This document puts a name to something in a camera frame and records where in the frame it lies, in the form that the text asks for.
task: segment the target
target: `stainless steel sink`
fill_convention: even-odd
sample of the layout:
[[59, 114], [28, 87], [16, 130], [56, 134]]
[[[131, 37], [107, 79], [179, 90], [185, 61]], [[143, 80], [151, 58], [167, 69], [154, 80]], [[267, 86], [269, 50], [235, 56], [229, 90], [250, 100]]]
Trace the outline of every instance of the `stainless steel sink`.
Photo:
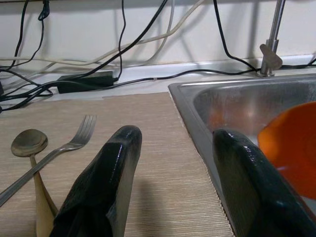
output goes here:
[[[234, 129], [257, 144], [260, 130], [278, 114], [316, 101], [316, 74], [176, 83], [169, 89], [230, 217], [213, 160], [212, 131]], [[304, 200], [316, 214], [316, 202]]]

